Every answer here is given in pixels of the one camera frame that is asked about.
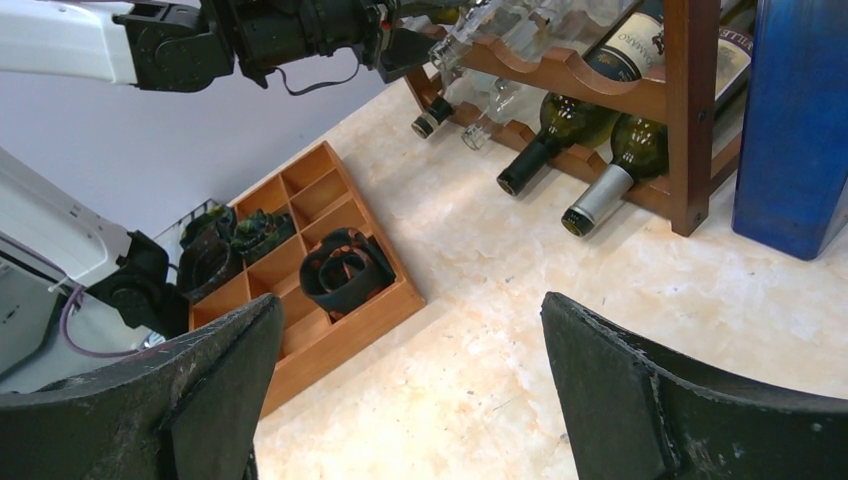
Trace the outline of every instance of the marble tabletop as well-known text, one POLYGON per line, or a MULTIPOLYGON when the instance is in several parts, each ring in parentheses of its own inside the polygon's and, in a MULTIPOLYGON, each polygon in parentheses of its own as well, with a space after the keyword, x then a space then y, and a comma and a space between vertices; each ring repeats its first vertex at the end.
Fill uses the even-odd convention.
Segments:
POLYGON ((848 398, 848 233, 802 262, 735 235, 731 178, 690 238, 625 205, 589 239, 560 225, 585 189, 460 129, 416 137, 406 85, 327 132, 428 305, 263 419, 270 479, 576 479, 539 312, 548 291, 734 373, 848 398))

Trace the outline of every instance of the blue container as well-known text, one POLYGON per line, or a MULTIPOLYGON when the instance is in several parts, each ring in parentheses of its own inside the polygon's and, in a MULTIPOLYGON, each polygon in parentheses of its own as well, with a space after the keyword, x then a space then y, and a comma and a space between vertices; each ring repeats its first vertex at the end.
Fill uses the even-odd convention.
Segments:
POLYGON ((760 0, 733 230, 803 260, 848 221, 848 2, 760 0))

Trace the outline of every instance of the wooden tray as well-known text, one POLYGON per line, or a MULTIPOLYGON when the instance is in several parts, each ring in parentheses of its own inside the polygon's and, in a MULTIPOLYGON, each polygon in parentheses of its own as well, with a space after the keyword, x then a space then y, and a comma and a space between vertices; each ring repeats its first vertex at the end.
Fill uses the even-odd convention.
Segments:
MULTIPOLYGON (((635 82, 603 77, 577 52, 565 48, 551 48, 541 61, 525 62, 499 39, 486 35, 473 43, 462 63, 667 124, 669 175, 635 187, 625 200, 669 219, 672 231, 689 236, 706 220, 710 195, 736 171, 742 134, 740 129, 729 143, 713 144, 718 0, 665 0, 664 9, 665 66, 635 82)), ((438 38, 445 31, 433 30, 430 34, 438 38)), ((438 75, 429 78, 423 68, 409 74, 406 81, 422 110, 429 107, 442 87, 438 75)), ((451 121, 468 126, 479 114, 476 107, 465 104, 451 121)), ((534 136, 526 125, 512 122, 493 139, 521 151, 534 136)), ((594 150, 579 145, 550 163, 587 183, 594 182, 606 165, 594 150)))
POLYGON ((413 313, 425 301, 397 252, 374 220, 350 174, 327 142, 280 168, 233 200, 239 219, 263 209, 288 212, 297 233, 192 306, 189 328, 199 328, 265 293, 282 300, 285 333, 262 416, 341 365, 413 313), (395 282, 336 323, 300 289, 307 252, 336 228, 359 229, 386 255, 395 282))

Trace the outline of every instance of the gray wall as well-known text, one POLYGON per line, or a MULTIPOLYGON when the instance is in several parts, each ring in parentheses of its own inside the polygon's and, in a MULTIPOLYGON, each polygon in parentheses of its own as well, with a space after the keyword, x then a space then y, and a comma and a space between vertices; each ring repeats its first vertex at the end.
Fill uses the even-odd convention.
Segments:
MULTIPOLYGON (((345 50, 285 68, 296 89, 354 67, 345 50)), ((154 236, 207 198, 229 201, 385 88, 364 68, 302 97, 279 75, 269 83, 236 73, 176 94, 0 73, 0 145, 89 208, 154 236)))

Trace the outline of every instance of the countertop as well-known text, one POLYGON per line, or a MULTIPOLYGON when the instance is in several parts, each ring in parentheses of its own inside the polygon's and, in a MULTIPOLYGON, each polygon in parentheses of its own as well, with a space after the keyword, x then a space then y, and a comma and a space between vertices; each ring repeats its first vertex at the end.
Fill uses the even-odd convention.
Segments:
POLYGON ((524 198, 515 153, 409 123, 403 81, 327 132, 428 305, 263 419, 270 479, 576 479, 539 312, 563 293, 734 373, 848 398, 848 232, 814 262, 734 234, 732 177, 690 238, 631 205, 589 239, 562 212, 586 185, 547 171, 524 198))

